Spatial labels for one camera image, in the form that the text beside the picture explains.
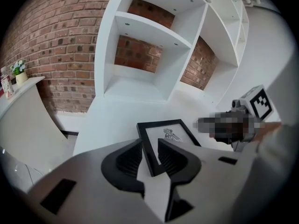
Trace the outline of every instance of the white desk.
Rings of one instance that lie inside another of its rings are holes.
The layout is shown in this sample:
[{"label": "white desk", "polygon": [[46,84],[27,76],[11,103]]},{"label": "white desk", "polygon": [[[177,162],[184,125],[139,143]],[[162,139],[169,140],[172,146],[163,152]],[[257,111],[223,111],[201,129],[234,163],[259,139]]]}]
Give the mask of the white desk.
[{"label": "white desk", "polygon": [[44,77],[30,78],[9,100],[0,98],[0,146],[18,161],[48,173],[65,161],[67,139],[50,118],[38,94],[36,83]]},{"label": "white desk", "polygon": [[199,98],[199,89],[180,82],[168,103],[125,101],[96,97],[90,106],[78,135],[74,153],[108,146],[114,143],[138,139],[136,125],[152,122],[182,119],[203,147],[232,151],[230,145],[216,142],[207,133],[198,133],[192,124],[199,117],[215,112]]}]

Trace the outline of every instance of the white wall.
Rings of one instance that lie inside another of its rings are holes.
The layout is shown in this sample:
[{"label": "white wall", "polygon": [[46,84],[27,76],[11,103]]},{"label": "white wall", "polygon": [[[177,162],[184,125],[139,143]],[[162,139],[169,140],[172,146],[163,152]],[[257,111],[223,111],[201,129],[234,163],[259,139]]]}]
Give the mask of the white wall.
[{"label": "white wall", "polygon": [[[284,111],[288,108],[279,104],[279,97],[288,90],[288,83],[294,82],[296,76],[293,76],[293,81],[289,80],[287,83],[283,83],[283,81],[288,81],[286,73],[290,74],[289,71],[285,72],[284,79],[278,79],[278,76],[283,74],[282,70],[287,69],[287,66],[292,65],[292,68],[288,70],[297,69],[294,66],[299,61],[295,38],[286,21],[279,14],[256,7],[247,8],[247,13],[249,33],[243,59],[229,89],[217,105],[217,109],[228,111],[233,99],[239,98],[252,87],[263,84],[267,90],[272,85],[268,95],[274,105],[279,107],[278,111]],[[277,89],[274,87],[280,87],[282,93],[277,93]],[[278,113],[274,110],[267,121],[277,121],[278,119]]]}]

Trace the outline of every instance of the framed artwork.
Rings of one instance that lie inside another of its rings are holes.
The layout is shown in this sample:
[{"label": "framed artwork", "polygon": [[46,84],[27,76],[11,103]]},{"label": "framed artwork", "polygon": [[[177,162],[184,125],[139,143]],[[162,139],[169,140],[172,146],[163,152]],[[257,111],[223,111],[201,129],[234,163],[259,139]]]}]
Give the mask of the framed artwork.
[{"label": "framed artwork", "polygon": [[193,143],[200,146],[181,119],[137,123],[137,130],[139,137],[142,139],[144,156],[152,177],[165,172],[158,159],[158,139]]}]

